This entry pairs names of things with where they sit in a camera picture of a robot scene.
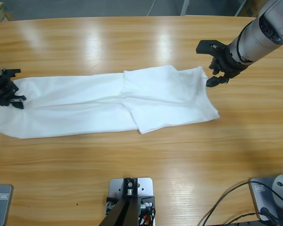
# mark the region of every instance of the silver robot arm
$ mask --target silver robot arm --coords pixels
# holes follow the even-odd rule
[[[197,53],[212,55],[210,69],[213,74],[224,72],[224,76],[213,76],[207,87],[227,83],[250,64],[283,45],[283,0],[268,0],[258,17],[243,28],[231,44],[216,40],[202,40]]]

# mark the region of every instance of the folded fabric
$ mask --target folded fabric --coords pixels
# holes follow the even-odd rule
[[[24,78],[24,110],[0,107],[0,133],[17,138],[58,137],[166,126],[219,118],[202,67],[170,65],[93,76]]]

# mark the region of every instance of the gray floor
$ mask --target gray floor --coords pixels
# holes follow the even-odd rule
[[[154,0],[0,0],[15,20],[146,16]],[[156,0],[149,16],[179,16],[184,0]],[[189,15],[233,16],[241,0],[190,0]]]

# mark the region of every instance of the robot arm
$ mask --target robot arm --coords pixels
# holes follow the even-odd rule
[[[208,79],[207,87],[227,83],[240,74],[250,64],[283,45],[283,0],[268,0],[258,17],[245,26],[231,44],[225,45],[216,40],[202,40],[196,53],[210,54],[213,61],[209,66],[216,75],[224,76]]]
[[[3,69],[0,70],[0,106],[8,106],[12,104],[15,108],[23,109],[23,101],[25,96],[16,96],[18,87],[10,80],[15,77],[16,73],[21,72],[20,69]]]

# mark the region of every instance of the wood grain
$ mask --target wood grain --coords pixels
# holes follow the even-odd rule
[[[211,57],[195,53],[198,42],[230,43],[250,20],[187,16],[5,22],[0,23],[0,67],[21,68],[17,78],[166,64],[178,70],[207,68]],[[145,135],[128,131],[21,140],[0,134],[0,183],[15,188],[8,225],[98,225],[112,178],[151,177],[157,225],[195,226],[227,189],[252,177],[283,173],[283,46],[228,85],[208,89],[208,96],[220,119]],[[245,186],[220,204],[208,224],[253,211]]]

